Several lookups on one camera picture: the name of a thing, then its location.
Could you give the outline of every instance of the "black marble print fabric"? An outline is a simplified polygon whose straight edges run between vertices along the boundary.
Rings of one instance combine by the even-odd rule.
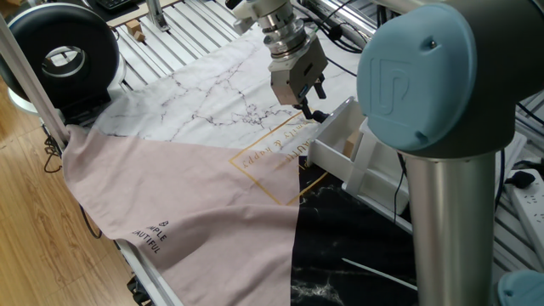
[[[324,174],[299,160],[301,190]],[[292,253],[291,306],[417,303],[417,292],[342,258],[416,284],[411,235],[356,201],[327,174],[301,197]]]

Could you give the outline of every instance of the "metal bar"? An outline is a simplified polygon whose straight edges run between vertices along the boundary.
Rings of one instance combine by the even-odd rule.
[[[230,41],[235,40],[240,37],[238,33],[232,28],[232,25],[226,25],[221,22],[220,18],[215,15],[210,9],[198,1],[185,1],[185,4],[193,11],[195,14],[204,19],[210,26],[212,26],[216,31],[224,35],[225,38]]]
[[[406,166],[419,304],[489,305],[495,152],[458,160],[407,156]]]
[[[190,10],[187,4],[176,3],[173,5],[173,7],[180,15],[185,17],[194,27],[198,28],[198,30],[204,34],[204,36],[212,40],[212,42],[219,48],[232,41],[232,39],[225,37],[223,33],[219,32],[216,28],[208,24],[202,17]]]
[[[500,224],[495,224],[494,233],[495,241],[501,245],[501,247],[509,250],[513,256],[529,267],[529,269],[542,272],[542,265],[535,252],[526,246],[522,241],[517,239]]]
[[[202,48],[198,43],[196,43],[191,36],[189,36],[184,30],[182,30],[179,25],[173,20],[168,12],[165,11],[164,15],[166,16],[168,22],[170,22],[170,36],[178,42],[182,47],[186,48],[188,52],[193,54],[198,60],[200,57],[208,54],[209,52]]]
[[[198,59],[194,53],[191,53],[186,47],[181,45],[179,42],[176,42],[175,38],[171,35],[173,25],[170,26],[170,31],[163,32],[156,29],[147,17],[140,19],[140,22],[144,27],[149,28],[151,34],[155,35],[161,41],[164,48],[166,48],[174,58],[182,63],[180,67],[175,67],[174,70],[177,70],[182,66]]]
[[[147,16],[153,22],[153,24],[161,31],[170,30],[170,26],[167,24],[167,20],[164,18],[162,12],[161,2],[159,0],[145,0],[149,13]]]
[[[57,141],[61,149],[68,144],[70,135],[57,110],[53,107],[51,100],[45,93],[42,84],[37,79],[34,70],[26,60],[15,37],[6,25],[6,21],[0,18],[0,54],[8,63],[9,69],[14,73],[20,86],[25,90],[29,100],[36,107],[37,112],[43,119],[46,127]]]
[[[152,59],[142,48],[134,42],[124,29],[119,31],[120,38],[117,41],[119,45],[119,52],[125,58],[128,64],[130,64],[138,75],[145,80],[146,83],[151,83],[158,80],[160,77],[164,77],[167,73],[163,70],[167,68],[157,58]]]
[[[495,212],[495,221],[534,251],[534,247],[525,233],[523,226],[509,211],[499,206]]]
[[[213,2],[213,1],[200,0],[200,2],[203,3],[204,5],[206,5],[214,14],[216,14],[232,30],[235,29],[232,26],[236,21],[235,16],[233,16],[229,12],[226,12],[219,4],[217,4],[217,3]]]
[[[375,4],[382,5],[397,13],[406,14],[422,5],[442,2],[444,0],[372,0]]]
[[[209,36],[205,35],[201,29],[194,26],[175,7],[164,8],[164,12],[167,17],[169,17],[172,22],[178,26],[181,32],[189,37],[192,42],[195,42],[207,54],[219,49],[216,42],[210,39]]]

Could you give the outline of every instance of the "white cable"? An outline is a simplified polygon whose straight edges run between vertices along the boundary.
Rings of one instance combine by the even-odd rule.
[[[351,261],[351,260],[349,260],[349,259],[346,259],[346,258],[342,258],[342,260],[345,261],[345,262],[348,263],[348,264],[354,265],[355,267],[359,267],[359,268],[361,268],[361,269],[365,269],[365,270],[370,271],[370,272],[372,272],[372,273],[374,273],[374,274],[380,275],[381,277],[385,277],[386,279],[390,279],[391,281],[396,281],[396,282],[398,282],[399,284],[401,284],[401,285],[403,285],[403,286],[407,286],[408,288],[417,291],[417,287],[416,287],[416,286],[414,286],[414,285],[412,285],[412,284],[410,284],[410,283],[407,283],[407,282],[405,282],[405,281],[403,281],[403,280],[399,280],[398,278],[394,278],[394,277],[391,276],[391,275],[386,275],[386,274],[383,273],[383,272],[380,272],[380,271],[375,270],[375,269],[373,269],[373,268],[369,268],[369,267],[364,266],[364,265],[362,265],[362,264],[360,264],[360,263],[353,262],[353,261]]]

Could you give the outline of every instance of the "black round device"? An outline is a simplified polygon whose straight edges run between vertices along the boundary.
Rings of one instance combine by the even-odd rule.
[[[9,29],[54,107],[66,118],[110,101],[107,88],[116,74],[119,48],[96,13],[74,4],[44,4],[17,16]],[[1,56],[0,75],[28,99]]]

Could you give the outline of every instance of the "metal mount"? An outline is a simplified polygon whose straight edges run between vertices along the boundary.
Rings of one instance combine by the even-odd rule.
[[[150,11],[147,16],[151,22],[161,31],[170,30],[170,26],[167,24],[167,20],[164,18],[164,13],[162,12],[161,2],[159,0],[145,0],[145,2]]]
[[[59,144],[61,149],[64,149],[70,138],[68,130],[45,93],[42,84],[37,79],[19,44],[15,41],[8,25],[6,25],[6,22],[2,18],[0,18],[0,54],[8,63],[9,69],[11,69],[17,81],[19,81],[21,87],[25,90],[29,100],[36,107],[37,112],[40,114],[40,117],[45,122],[57,144]]]

